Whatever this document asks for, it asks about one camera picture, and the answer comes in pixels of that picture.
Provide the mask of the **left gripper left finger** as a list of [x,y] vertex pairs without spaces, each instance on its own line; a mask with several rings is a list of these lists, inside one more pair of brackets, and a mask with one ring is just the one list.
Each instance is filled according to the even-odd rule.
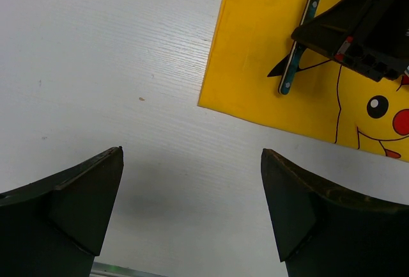
[[1,193],[1,276],[89,276],[122,173],[118,146]]

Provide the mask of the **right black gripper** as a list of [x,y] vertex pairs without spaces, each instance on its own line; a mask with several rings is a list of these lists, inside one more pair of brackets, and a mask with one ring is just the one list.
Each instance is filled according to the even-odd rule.
[[376,82],[408,79],[408,0],[340,0],[291,37]]

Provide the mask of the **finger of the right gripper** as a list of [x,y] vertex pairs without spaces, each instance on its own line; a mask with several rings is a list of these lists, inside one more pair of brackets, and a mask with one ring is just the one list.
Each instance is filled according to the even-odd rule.
[[[275,77],[275,76],[283,75],[287,62],[288,62],[288,58],[289,58],[289,54],[287,54],[278,64],[276,64],[276,66],[274,66],[274,68],[269,72],[267,77]],[[322,61],[321,63],[317,63],[310,67],[304,67],[304,68],[297,67],[297,72],[308,70],[310,68],[314,68],[314,67],[326,64],[328,62],[330,62],[330,59],[327,59],[325,61]]]

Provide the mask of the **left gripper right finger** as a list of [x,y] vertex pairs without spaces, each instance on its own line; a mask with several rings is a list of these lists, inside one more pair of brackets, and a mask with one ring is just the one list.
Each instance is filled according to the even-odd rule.
[[290,276],[407,276],[408,206],[352,191],[271,149],[261,178]]

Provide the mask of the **yellow Pikachu cloth placemat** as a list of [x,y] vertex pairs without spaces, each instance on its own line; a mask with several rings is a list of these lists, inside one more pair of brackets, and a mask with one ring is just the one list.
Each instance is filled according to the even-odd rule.
[[290,91],[270,71],[307,0],[222,0],[199,105],[252,123],[408,160],[408,78],[374,82],[305,51]]

